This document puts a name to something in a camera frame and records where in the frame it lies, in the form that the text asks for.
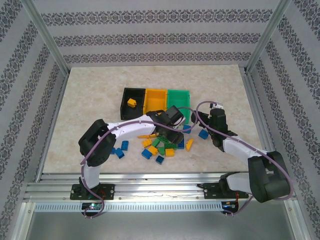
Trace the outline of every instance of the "black bin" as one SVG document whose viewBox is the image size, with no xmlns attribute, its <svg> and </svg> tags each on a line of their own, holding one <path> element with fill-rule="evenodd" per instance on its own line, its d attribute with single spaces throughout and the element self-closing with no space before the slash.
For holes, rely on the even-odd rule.
<svg viewBox="0 0 320 240">
<path fill-rule="evenodd" d="M 120 107 L 121 120 L 136 119 L 144 114 L 143 108 L 145 102 L 145 94 L 145 88 L 124 88 Z M 129 99 L 136 100 L 135 108 L 128 106 L 127 101 Z"/>
</svg>

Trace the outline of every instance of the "mounting plate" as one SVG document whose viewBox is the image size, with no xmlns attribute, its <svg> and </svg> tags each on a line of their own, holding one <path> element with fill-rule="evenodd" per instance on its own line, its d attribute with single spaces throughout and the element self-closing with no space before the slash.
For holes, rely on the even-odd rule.
<svg viewBox="0 0 320 240">
<path fill-rule="evenodd" d="M 104 200 L 113 200 L 115 195 L 114 184 L 102 184 L 91 189 L 94 193 L 102 197 Z M 88 190 L 83 186 L 83 184 L 73 184 L 70 193 L 71 200 L 99 200 L 97 197 L 93 196 Z"/>
<path fill-rule="evenodd" d="M 223 192 L 218 182 L 198 184 L 197 187 L 203 189 L 204 199 L 235 199 L 236 192 L 239 199 L 247 199 L 249 195 L 243 191 L 227 191 Z"/>
</svg>

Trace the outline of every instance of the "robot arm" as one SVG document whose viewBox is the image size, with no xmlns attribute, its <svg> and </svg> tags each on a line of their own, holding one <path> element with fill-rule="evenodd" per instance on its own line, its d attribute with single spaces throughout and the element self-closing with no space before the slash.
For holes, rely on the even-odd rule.
<svg viewBox="0 0 320 240">
<path fill-rule="evenodd" d="M 219 181 L 219 192 L 230 193 L 232 191 L 241 191 L 249 193 L 260 203 L 290 193 L 291 188 L 286 176 L 274 164 L 269 162 L 267 158 L 251 150 L 249 144 L 245 146 L 239 142 L 240 138 L 237 134 L 228 130 L 225 111 L 221 107 L 217 108 L 216 106 L 216 108 L 211 109 L 210 114 L 203 112 L 198 112 L 198 114 L 201 120 L 211 129 L 232 137 L 232 139 L 226 138 L 207 128 L 213 145 L 222 152 L 229 153 L 248 165 L 248 172 L 230 172 L 222 175 Z M 161 123 L 173 129 L 183 124 L 184 120 L 185 118 L 182 113 L 175 106 L 172 106 L 167 111 L 162 111 L 161 114 L 156 111 L 151 111 L 139 118 L 126 122 L 105 123 L 102 119 L 95 121 L 79 140 L 81 154 L 84 156 L 88 155 L 83 170 L 84 179 L 88 188 L 93 192 L 94 189 L 99 190 L 101 165 L 108 159 L 116 141 L 122 141 L 140 135 L 150 135 L 157 132 L 165 136 L 172 143 L 178 144 L 184 137 L 181 132 L 157 126 L 156 124 L 152 124 L 152 122 Z M 194 114 L 192 114 L 191 120 L 195 123 L 196 116 Z M 141 121 L 149 121 L 151 123 L 142 123 Z M 203 128 L 206 127 L 202 123 L 199 125 Z M 110 129 L 114 130 L 100 141 L 92 154 L 89 154 L 100 137 L 104 136 Z M 266 154 L 280 165 L 285 172 L 288 172 L 279 152 L 266 152 L 263 150 L 260 150 L 260 152 Z"/>
<path fill-rule="evenodd" d="M 141 121 L 149 121 L 151 123 L 141 123 Z M 183 114 L 175 107 L 170 107 L 167 111 L 162 111 L 161 114 L 157 111 L 150 111 L 141 117 L 118 122 L 105 123 L 102 119 L 96 120 L 91 127 L 80 138 L 78 144 L 80 153 L 86 156 L 97 141 L 110 129 L 116 128 L 112 134 L 108 134 L 89 156 L 84 165 L 83 175 L 86 185 L 93 189 L 99 185 L 99 174 L 102 164 L 109 158 L 112 148 L 116 142 L 122 142 L 140 135 L 151 135 L 154 132 L 164 135 L 169 141 L 178 144 L 183 139 L 181 132 L 172 131 L 160 126 L 152 124 L 152 122 L 161 123 L 173 129 L 185 122 Z"/>
<path fill-rule="evenodd" d="M 230 191 L 249 193 L 260 203 L 274 200 L 290 193 L 290 184 L 285 175 L 261 154 L 240 143 L 239 141 L 244 141 L 237 134 L 228 130 L 226 114 L 221 106 L 211 109 L 210 114 L 199 112 L 199 116 L 210 128 L 233 138 L 226 138 L 207 128 L 213 145 L 222 152 L 231 154 L 248 165 L 248 172 L 231 172 L 221 176 L 219 191 L 223 193 L 229 193 Z M 192 114 L 191 120 L 195 122 L 196 117 L 194 114 Z M 279 152 L 266 152 L 260 149 L 259 151 L 273 159 L 288 173 L 283 157 Z"/>
</svg>

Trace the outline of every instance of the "yellow lego brick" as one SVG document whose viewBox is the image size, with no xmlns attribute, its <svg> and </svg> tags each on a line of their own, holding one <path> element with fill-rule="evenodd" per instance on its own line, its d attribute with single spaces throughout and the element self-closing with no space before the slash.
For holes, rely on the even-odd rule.
<svg viewBox="0 0 320 240">
<path fill-rule="evenodd" d="M 127 101 L 127 104 L 128 104 L 129 107 L 135 108 L 135 107 L 137 106 L 137 101 L 134 100 L 134 99 L 132 99 L 132 98 L 130 98 L 130 99 Z"/>
<path fill-rule="evenodd" d="M 165 150 L 165 156 L 166 157 L 174 157 L 175 156 L 175 150 L 173 148 L 168 148 Z"/>
<path fill-rule="evenodd" d="M 155 156 L 158 153 L 158 149 L 154 146 L 149 147 L 149 152 L 152 153 L 153 156 Z"/>
<path fill-rule="evenodd" d="M 150 138 L 142 142 L 142 145 L 144 148 L 151 146 L 151 144 L 152 144 L 152 140 Z"/>
<path fill-rule="evenodd" d="M 159 135 L 158 132 L 151 135 L 141 135 L 141 136 L 138 136 L 138 139 L 155 139 L 158 135 Z"/>
<path fill-rule="evenodd" d="M 185 145 L 185 148 L 186 150 L 189 152 L 190 148 L 191 148 L 191 145 L 194 143 L 194 140 L 193 139 L 190 139 L 186 145 Z"/>
</svg>

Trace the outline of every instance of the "striped wall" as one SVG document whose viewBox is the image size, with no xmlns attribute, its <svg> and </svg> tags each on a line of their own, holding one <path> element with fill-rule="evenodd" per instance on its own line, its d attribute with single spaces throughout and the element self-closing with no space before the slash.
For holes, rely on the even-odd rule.
<svg viewBox="0 0 320 240">
<path fill-rule="evenodd" d="M 252 72 L 313 239 L 320 239 L 319 17 L 318 1 L 292 1 Z"/>
<path fill-rule="evenodd" d="M 278 2 L 36 0 L 35 4 L 72 67 L 244 67 Z"/>
<path fill-rule="evenodd" d="M 66 80 L 18 0 L 0 0 L 0 239 L 9 239 Z"/>
</svg>

